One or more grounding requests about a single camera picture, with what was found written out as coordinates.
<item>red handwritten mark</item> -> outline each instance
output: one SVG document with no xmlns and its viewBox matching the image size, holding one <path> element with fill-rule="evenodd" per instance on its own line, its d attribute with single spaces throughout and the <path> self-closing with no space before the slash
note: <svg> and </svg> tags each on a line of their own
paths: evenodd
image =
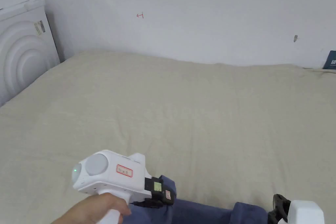
<svg viewBox="0 0 336 224">
<path fill-rule="evenodd" d="M 142 18 L 143 18 L 143 13 L 141 15 L 137 14 L 137 17 L 140 17 L 140 16 L 142 16 Z"/>
</svg>

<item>white handheld device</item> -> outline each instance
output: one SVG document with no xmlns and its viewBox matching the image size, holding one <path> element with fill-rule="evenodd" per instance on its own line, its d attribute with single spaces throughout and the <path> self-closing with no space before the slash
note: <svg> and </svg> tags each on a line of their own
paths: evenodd
<svg viewBox="0 0 336 224">
<path fill-rule="evenodd" d="M 324 214 L 313 201 L 290 201 L 275 194 L 273 211 L 268 213 L 267 224 L 324 224 Z"/>
<path fill-rule="evenodd" d="M 73 187 L 87 194 L 111 193 L 129 202 L 152 198 L 145 190 L 145 178 L 152 176 L 145 168 L 145 156 L 135 153 L 129 157 L 103 150 L 76 164 L 72 170 Z M 110 210 L 100 224 L 117 224 L 120 213 Z"/>
</svg>

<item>black clip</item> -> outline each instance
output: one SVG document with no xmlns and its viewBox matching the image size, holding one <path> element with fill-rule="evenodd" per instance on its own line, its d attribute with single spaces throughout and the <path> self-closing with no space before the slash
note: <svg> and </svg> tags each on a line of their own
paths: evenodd
<svg viewBox="0 0 336 224">
<path fill-rule="evenodd" d="M 146 198 L 143 202 L 133 202 L 133 205 L 144 208 L 160 208 L 164 205 L 174 204 L 176 193 L 164 184 L 161 177 L 145 178 L 145 190 L 152 193 L 152 198 Z"/>
<path fill-rule="evenodd" d="M 288 222 L 288 211 L 291 201 L 280 194 L 273 196 L 273 211 L 268 212 L 267 224 L 278 224 L 283 219 Z"/>
</svg>

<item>red label sticker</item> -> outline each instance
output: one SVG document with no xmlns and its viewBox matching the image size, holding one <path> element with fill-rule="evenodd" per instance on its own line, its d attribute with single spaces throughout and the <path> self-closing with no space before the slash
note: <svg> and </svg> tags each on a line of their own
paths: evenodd
<svg viewBox="0 0 336 224">
<path fill-rule="evenodd" d="M 168 190 L 166 190 L 166 198 L 167 198 L 167 199 L 171 199 L 171 198 L 170 198 L 170 192 L 169 192 Z"/>
<path fill-rule="evenodd" d="M 125 167 L 125 166 L 121 166 L 121 165 L 117 165 L 116 166 L 116 171 L 117 173 L 123 174 L 127 177 L 133 177 L 133 170 Z"/>
</svg>

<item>white wall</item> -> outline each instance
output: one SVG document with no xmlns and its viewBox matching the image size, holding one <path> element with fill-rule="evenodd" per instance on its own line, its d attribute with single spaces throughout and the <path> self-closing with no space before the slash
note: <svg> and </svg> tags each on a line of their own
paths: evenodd
<svg viewBox="0 0 336 224">
<path fill-rule="evenodd" d="M 46 0 L 65 58 L 103 48 L 207 63 L 314 68 L 336 50 L 335 1 Z M 137 17 L 142 12 L 144 18 Z"/>
</svg>

